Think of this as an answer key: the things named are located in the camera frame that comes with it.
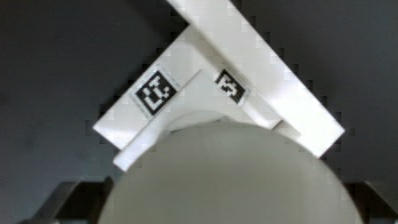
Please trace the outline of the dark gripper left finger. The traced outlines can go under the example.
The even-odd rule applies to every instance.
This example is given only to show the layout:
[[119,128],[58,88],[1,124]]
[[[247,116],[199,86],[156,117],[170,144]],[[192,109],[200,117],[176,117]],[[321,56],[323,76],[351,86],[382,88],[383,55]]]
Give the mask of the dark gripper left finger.
[[17,224],[97,224],[113,180],[62,182],[30,218]]

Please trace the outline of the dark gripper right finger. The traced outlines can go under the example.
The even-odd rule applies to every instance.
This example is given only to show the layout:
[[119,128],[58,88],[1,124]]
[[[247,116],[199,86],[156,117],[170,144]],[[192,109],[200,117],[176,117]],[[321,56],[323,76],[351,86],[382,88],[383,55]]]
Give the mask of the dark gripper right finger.
[[398,224],[398,211],[392,209],[371,185],[366,182],[348,182],[344,188],[362,224]]

